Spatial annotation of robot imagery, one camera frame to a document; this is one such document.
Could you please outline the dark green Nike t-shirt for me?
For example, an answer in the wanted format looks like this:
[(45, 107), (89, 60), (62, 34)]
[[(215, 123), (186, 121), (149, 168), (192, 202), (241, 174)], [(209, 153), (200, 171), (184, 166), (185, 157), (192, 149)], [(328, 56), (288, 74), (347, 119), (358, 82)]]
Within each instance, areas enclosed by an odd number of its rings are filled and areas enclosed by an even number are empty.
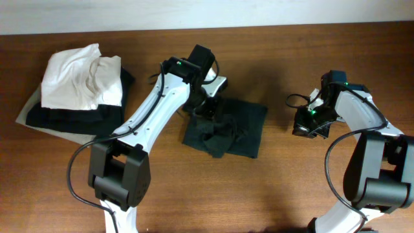
[(182, 143), (216, 159), (226, 153), (256, 159), (268, 108), (231, 98), (222, 105), (214, 120), (191, 117)]

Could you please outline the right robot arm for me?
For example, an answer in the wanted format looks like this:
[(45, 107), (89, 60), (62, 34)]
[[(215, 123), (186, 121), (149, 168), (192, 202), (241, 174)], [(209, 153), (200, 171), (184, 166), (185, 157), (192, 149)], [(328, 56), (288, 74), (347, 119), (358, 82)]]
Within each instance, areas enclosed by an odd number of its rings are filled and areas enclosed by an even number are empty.
[[(321, 87), (304, 99), (307, 103), (296, 107), (293, 135), (326, 139), (335, 122), (350, 129), (332, 142), (324, 158), (325, 177), (337, 202), (313, 218), (307, 232), (363, 232), (369, 221), (413, 203), (413, 137), (387, 120), (366, 86), (349, 83), (345, 72), (331, 70), (321, 77)], [(348, 137), (357, 144), (340, 195), (331, 181), (329, 159)]]

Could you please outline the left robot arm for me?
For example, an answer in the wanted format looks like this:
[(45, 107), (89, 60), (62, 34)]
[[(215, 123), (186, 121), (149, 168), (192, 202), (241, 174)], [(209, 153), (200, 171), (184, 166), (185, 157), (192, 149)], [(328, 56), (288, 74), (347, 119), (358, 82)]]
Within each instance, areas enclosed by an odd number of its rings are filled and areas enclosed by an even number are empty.
[(188, 58), (161, 64), (153, 90), (109, 139), (91, 146), (88, 185), (105, 212), (106, 232), (136, 232), (136, 208), (151, 182), (150, 151), (178, 109), (206, 120), (219, 105), (216, 94), (227, 84), (212, 70), (212, 51), (196, 45)]

